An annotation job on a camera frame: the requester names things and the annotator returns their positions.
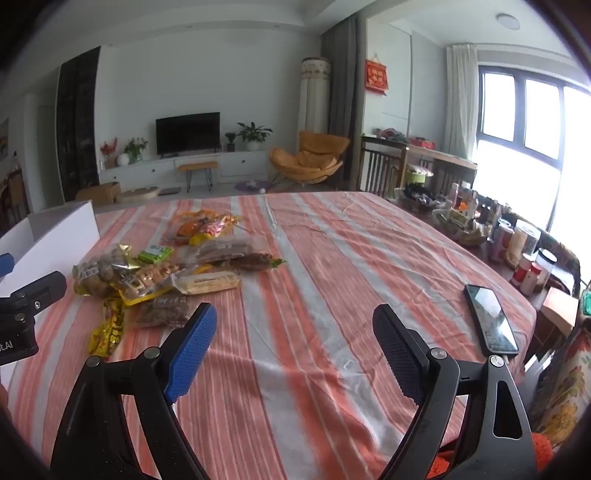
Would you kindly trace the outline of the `small wooden bench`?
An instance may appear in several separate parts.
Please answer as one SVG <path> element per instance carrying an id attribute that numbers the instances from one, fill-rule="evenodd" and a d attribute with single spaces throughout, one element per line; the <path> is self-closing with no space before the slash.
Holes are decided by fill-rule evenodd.
<path id="1" fill-rule="evenodd" d="M 179 173 L 185 177 L 186 192 L 189 193 L 192 185 L 192 177 L 195 172 L 203 172 L 205 184 L 208 190 L 213 187 L 213 171 L 218 168 L 217 161 L 204 161 L 195 163 L 185 163 L 176 167 Z"/>

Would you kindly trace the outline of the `beige cracker pack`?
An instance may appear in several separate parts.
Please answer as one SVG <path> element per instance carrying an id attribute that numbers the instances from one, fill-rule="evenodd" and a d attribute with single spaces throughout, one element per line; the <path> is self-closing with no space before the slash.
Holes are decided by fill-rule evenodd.
<path id="1" fill-rule="evenodd" d="M 175 276 L 171 283 L 182 295 L 197 296 L 238 288 L 242 280 L 229 271 L 205 272 Z"/>

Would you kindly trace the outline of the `peanut snack bag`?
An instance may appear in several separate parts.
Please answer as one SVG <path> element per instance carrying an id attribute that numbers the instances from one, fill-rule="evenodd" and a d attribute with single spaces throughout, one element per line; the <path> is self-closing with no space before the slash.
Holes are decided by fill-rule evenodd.
<path id="1" fill-rule="evenodd" d="M 74 291 L 81 296 L 108 297 L 114 291 L 115 283 L 140 267 L 130 246 L 113 245 L 73 267 Z"/>

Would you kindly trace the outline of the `black television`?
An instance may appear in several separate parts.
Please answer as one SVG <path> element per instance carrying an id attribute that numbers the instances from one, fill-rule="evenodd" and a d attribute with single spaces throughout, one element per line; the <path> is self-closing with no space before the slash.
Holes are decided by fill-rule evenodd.
<path id="1" fill-rule="evenodd" d="M 160 156 L 221 148 L 221 113 L 199 113 L 155 120 Z"/>

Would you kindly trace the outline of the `white cardboard box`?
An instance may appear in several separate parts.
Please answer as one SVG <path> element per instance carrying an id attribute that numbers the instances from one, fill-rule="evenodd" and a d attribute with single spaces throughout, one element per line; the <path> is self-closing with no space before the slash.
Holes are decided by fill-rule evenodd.
<path id="1" fill-rule="evenodd" d="M 13 271 L 1 279 L 1 295 L 53 271 L 70 276 L 99 239 L 89 202 L 69 202 L 29 215 L 1 238 L 1 251 L 15 260 Z"/>

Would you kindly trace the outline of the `white standing air conditioner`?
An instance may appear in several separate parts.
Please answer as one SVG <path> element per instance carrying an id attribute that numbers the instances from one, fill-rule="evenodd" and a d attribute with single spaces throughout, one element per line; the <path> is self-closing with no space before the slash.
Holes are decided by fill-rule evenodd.
<path id="1" fill-rule="evenodd" d="M 301 61 L 298 131 L 328 132 L 330 87 L 331 64 L 327 59 L 310 57 Z"/>

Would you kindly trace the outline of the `orange clear snack bag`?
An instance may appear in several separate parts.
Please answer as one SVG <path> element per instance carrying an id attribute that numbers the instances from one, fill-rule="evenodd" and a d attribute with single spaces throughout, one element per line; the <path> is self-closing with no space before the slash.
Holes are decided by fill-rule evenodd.
<path id="1" fill-rule="evenodd" d="M 187 244 L 189 239 L 197 234 L 202 226 L 216 216 L 212 210 L 183 212 L 175 215 L 166 228 L 162 241 L 166 244 Z"/>

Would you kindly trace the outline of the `wooden side table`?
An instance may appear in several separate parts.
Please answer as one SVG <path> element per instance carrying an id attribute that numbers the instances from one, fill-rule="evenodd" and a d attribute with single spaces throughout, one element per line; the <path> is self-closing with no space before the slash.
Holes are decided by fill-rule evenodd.
<path id="1" fill-rule="evenodd" d="M 476 163 L 433 149 L 374 136 L 363 136 L 361 165 L 356 186 L 382 198 L 411 182 L 411 172 L 426 171 L 425 187 L 435 195 L 447 195 L 454 183 L 474 184 Z"/>

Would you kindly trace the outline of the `brown nut snack bag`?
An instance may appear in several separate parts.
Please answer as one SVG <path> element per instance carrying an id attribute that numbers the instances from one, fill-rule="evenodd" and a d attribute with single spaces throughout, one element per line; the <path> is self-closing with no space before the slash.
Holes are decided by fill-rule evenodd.
<path id="1" fill-rule="evenodd" d="M 143 302 L 131 320 L 140 328 L 183 327 L 194 312 L 194 304 L 184 295 L 163 295 Z"/>

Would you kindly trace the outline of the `white tv cabinet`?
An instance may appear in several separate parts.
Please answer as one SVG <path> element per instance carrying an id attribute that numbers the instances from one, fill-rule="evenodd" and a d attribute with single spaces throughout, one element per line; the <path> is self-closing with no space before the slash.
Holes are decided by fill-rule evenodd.
<path id="1" fill-rule="evenodd" d="M 143 160 L 99 173 L 101 184 L 118 183 L 122 190 L 156 186 L 191 189 L 205 185 L 233 184 L 242 181 L 264 181 L 270 174 L 267 153 L 221 152 Z"/>

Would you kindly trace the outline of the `black smartphone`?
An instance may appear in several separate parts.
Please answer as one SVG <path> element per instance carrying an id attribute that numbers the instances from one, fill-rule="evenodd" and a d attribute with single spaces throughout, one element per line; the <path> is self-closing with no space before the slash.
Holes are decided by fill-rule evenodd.
<path id="1" fill-rule="evenodd" d="M 515 334 L 496 293 L 488 287 L 467 284 L 464 296 L 483 352 L 487 356 L 517 356 L 519 346 Z"/>

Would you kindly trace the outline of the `yellow red snack pack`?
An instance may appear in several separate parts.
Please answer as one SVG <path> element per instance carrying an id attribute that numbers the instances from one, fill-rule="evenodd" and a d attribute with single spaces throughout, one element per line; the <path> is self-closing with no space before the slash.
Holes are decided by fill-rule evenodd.
<path id="1" fill-rule="evenodd" d="M 190 246 L 200 246 L 209 240 L 221 237 L 239 223 L 240 218 L 229 214 L 217 215 L 207 220 L 197 231 L 189 236 Z"/>

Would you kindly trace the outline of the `clear storage jar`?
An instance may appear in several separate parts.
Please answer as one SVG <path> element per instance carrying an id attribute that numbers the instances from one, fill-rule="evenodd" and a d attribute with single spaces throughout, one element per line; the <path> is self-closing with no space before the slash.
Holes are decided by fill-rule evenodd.
<path id="1" fill-rule="evenodd" d="M 516 220 L 513 231 L 505 253 L 505 263 L 509 267 L 515 268 L 523 254 L 531 255 L 535 252 L 541 231 L 520 218 Z"/>

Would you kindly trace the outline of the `green snack pack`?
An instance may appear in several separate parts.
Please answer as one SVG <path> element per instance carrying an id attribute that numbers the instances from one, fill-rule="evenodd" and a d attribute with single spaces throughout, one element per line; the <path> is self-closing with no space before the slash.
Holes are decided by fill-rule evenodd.
<path id="1" fill-rule="evenodd" d="M 145 264 L 156 264 L 167 260 L 173 253 L 173 249 L 168 246 L 150 245 L 137 254 L 140 262 Z"/>

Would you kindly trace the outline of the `striped orange tablecloth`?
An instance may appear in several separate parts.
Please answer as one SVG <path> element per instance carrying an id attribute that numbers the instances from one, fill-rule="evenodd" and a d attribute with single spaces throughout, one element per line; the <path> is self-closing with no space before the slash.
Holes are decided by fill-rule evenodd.
<path id="1" fill-rule="evenodd" d="M 181 201 L 100 214 L 91 258 L 116 244 L 138 253 L 164 244 L 172 218 L 212 210 L 238 216 L 230 235 L 259 237 L 286 261 L 239 272 L 235 289 L 197 295 L 214 306 L 216 331 L 188 392 L 172 406 L 204 479 L 377 479 L 418 410 L 374 335 L 373 314 L 390 306 L 425 343 L 484 363 L 464 287 L 492 289 L 520 349 L 534 331 L 530 302 L 496 271 L 400 208 L 368 193 L 270 194 Z M 56 478 L 53 447 L 70 394 L 102 322 L 105 299 L 74 291 L 39 313 L 39 351 L 15 362 L 1 414 L 8 479 Z M 105 362 L 136 358 L 171 331 L 125 324 Z M 147 478 L 160 478 L 135 402 L 122 404 Z"/>

